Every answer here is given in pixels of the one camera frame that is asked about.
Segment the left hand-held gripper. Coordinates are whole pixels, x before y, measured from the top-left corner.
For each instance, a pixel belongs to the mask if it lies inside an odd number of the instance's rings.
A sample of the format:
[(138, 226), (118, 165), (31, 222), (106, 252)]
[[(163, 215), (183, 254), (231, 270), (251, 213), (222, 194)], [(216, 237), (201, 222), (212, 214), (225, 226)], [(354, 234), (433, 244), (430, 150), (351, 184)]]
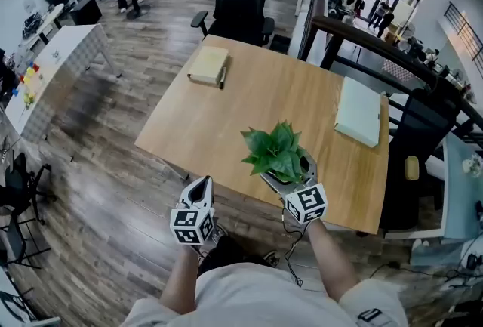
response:
[(214, 183), (200, 177), (185, 187), (171, 211), (170, 228), (181, 245), (204, 245), (214, 229)]

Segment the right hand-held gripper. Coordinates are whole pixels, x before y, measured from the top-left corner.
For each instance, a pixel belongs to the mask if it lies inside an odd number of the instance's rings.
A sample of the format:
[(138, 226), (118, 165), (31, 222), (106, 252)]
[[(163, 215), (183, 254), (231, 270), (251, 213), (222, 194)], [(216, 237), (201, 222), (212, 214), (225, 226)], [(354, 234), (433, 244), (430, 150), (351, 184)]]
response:
[(262, 180), (281, 197), (284, 209), (298, 224), (307, 224), (325, 216), (328, 201), (325, 189), (318, 183), (316, 161), (302, 151), (300, 167), (303, 171), (303, 185), (279, 180), (272, 172), (260, 173)]

